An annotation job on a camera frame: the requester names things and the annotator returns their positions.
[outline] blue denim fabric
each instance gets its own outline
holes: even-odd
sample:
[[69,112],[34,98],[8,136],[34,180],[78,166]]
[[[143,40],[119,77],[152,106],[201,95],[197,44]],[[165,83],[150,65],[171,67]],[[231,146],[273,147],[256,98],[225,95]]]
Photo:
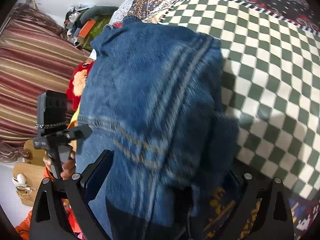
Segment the blue denim fabric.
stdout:
[[222,113],[220,41],[128,16],[91,46],[78,123],[92,134],[77,147],[77,172],[104,149],[115,153],[89,205],[113,239],[175,239],[185,230],[177,192],[192,189],[191,215],[202,216],[201,200],[236,152],[237,123]]

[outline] green and white checkered fabric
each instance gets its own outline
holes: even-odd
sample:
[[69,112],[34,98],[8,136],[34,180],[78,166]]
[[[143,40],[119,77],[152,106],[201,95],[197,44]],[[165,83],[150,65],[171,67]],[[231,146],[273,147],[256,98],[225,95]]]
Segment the green and white checkered fabric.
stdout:
[[164,25],[221,40],[226,115],[239,119],[237,158],[311,199],[320,188],[320,38],[236,2],[177,2]]

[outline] wooden board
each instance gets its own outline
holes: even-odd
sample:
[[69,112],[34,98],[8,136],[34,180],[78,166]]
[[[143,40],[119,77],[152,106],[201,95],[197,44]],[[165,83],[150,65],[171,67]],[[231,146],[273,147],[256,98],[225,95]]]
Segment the wooden board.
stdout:
[[26,184],[36,189],[31,194],[20,197],[22,204],[33,207],[38,188],[43,179],[44,167],[28,163],[17,163],[13,168],[13,176],[16,178],[18,174],[23,174],[26,177]]
[[38,165],[38,166],[45,166],[43,162],[43,157],[45,155],[45,150],[36,150],[33,147],[33,139],[30,139],[25,142],[23,149],[27,150],[30,154],[30,159],[26,159],[26,162]]

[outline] white egg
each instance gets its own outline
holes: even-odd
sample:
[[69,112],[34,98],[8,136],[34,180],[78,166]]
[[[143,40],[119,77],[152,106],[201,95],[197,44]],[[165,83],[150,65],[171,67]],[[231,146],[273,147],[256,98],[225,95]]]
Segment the white egg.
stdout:
[[25,184],[26,183],[26,177],[23,174],[18,174],[17,175],[17,180],[20,184]]

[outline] orange clothing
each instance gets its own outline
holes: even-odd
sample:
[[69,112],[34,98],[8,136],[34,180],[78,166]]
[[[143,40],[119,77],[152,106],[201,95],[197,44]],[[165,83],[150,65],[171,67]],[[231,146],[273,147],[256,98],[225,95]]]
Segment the orange clothing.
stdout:
[[[54,179],[52,174],[48,171],[47,167],[44,169],[44,178],[45,177],[49,177],[50,179]],[[76,221],[76,218],[71,210],[71,208],[68,208],[66,210],[67,214],[68,214],[68,221],[70,223],[70,226],[72,228],[72,230],[75,233],[80,233],[81,229]],[[23,220],[20,225],[16,226],[15,229],[18,232],[18,234],[20,235],[20,237],[23,240],[29,240],[29,229],[30,229],[30,222],[31,222],[31,215],[32,215],[32,210],[28,213],[28,216],[26,217],[25,220]]]

